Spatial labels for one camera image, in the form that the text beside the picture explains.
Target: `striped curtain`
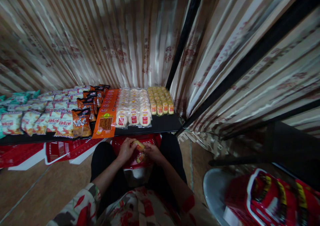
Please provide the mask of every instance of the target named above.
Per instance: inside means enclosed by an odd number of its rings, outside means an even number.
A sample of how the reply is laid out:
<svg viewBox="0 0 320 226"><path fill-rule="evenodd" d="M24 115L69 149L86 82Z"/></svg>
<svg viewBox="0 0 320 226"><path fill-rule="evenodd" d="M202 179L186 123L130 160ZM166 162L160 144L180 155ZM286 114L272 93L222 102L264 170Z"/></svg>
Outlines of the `striped curtain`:
<svg viewBox="0 0 320 226"><path fill-rule="evenodd" d="M294 1L219 0L213 12L208 13L212 16L206 19L209 22L203 27L201 41L193 48L197 56L192 59L191 68L178 69L179 74L189 75L175 85L175 94L180 95L176 100L180 113L189 117ZM195 28L201 20L198 17ZM251 138L242 137L242 142L239 138L224 142L221 137L319 99L319 64L320 8L316 8L214 102L186 135L216 157L231 151L234 155L243 154L231 148L252 144L259 138L254 137L254 132ZM284 123L320 138L319 110ZM255 141L255 147L262 143Z"/></svg>
<svg viewBox="0 0 320 226"><path fill-rule="evenodd" d="M0 0L0 93L164 85L190 0Z"/></svg>

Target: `sleeve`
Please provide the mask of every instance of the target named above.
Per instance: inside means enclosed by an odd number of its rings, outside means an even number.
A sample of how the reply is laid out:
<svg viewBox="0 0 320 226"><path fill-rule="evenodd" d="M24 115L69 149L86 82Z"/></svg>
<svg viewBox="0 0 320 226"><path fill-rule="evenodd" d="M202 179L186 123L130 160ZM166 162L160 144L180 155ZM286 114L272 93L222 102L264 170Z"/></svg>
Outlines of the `sleeve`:
<svg viewBox="0 0 320 226"><path fill-rule="evenodd" d="M216 219L195 195L191 195L182 206L181 221L182 225L211 226Z"/></svg>
<svg viewBox="0 0 320 226"><path fill-rule="evenodd" d="M100 199L97 186L89 183L47 225L94 225Z"/></svg>

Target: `black shelf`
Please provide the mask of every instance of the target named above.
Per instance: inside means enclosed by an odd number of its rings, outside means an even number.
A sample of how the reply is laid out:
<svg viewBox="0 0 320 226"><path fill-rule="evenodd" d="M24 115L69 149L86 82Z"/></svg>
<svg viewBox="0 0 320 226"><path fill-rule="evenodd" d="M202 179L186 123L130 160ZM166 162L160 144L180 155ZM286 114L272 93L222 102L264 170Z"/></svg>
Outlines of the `black shelf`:
<svg viewBox="0 0 320 226"><path fill-rule="evenodd" d="M152 116L151 121L152 127L150 128L138 128L138 127L128 127L128 129L116 128L114 136L123 136L131 134L150 134L150 133L170 133L177 132L181 128L181 123L179 121L179 116L177 114L173 115L163 115L161 117Z"/></svg>
<svg viewBox="0 0 320 226"><path fill-rule="evenodd" d="M150 133L168 133L176 132L181 128L181 123L179 121L179 116L177 114L164 115L162 117L152 116L151 121L152 127L150 128L138 128L138 127L128 127L127 130L116 129L115 137L130 134L150 134ZM91 130L93 132L95 123L90 124ZM55 142L55 141L69 141L69 140L79 140L88 139L91 137L83 138L63 138L54 137L54 133L47 133L46 135L33 135L30 137L27 134L23 135L7 135L6 137L0 139L0 146L4 145L17 145L17 144L30 144L30 143L45 143L45 142Z"/></svg>

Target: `hand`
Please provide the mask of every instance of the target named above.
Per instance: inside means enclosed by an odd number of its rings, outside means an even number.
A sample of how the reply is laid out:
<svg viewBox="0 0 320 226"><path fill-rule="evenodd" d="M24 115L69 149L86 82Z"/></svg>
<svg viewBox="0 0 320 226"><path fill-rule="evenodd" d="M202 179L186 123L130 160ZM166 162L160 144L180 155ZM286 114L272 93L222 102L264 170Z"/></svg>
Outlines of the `hand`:
<svg viewBox="0 0 320 226"><path fill-rule="evenodd" d="M144 143L146 148L144 153L148 155L156 164L162 165L166 161L166 158L162 155L159 148L151 143Z"/></svg>
<svg viewBox="0 0 320 226"><path fill-rule="evenodd" d="M134 143L130 146L130 144L136 139L126 138L121 145L119 155L117 160L119 160L122 164L125 164L132 156L133 151L135 150L137 143Z"/></svg>

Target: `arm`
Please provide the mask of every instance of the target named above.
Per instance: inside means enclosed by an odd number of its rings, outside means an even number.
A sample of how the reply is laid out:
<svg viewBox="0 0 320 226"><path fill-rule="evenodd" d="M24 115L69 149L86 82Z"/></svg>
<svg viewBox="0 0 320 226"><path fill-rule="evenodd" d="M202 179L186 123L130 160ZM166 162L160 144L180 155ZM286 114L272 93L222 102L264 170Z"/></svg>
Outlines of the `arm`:
<svg viewBox="0 0 320 226"><path fill-rule="evenodd" d="M130 147L130 144L136 139L126 138L123 144L121 145L120 153L118 157L113 161L109 167L107 167L98 177L96 177L92 183L94 183L99 191L101 196L104 195L107 188L111 184L114 176L120 170L120 168L130 159L133 151L135 150L137 144L133 144Z"/></svg>
<svg viewBox="0 0 320 226"><path fill-rule="evenodd" d="M215 221L209 210L195 197L157 146L144 143L144 152L163 168L166 179L181 209L183 225L212 225Z"/></svg>
<svg viewBox="0 0 320 226"><path fill-rule="evenodd" d="M136 139L126 138L121 145L120 153L115 161L107 167L92 183L82 189L47 225L94 225L97 221L97 209L102 195L106 192L114 176L129 160L136 144Z"/></svg>

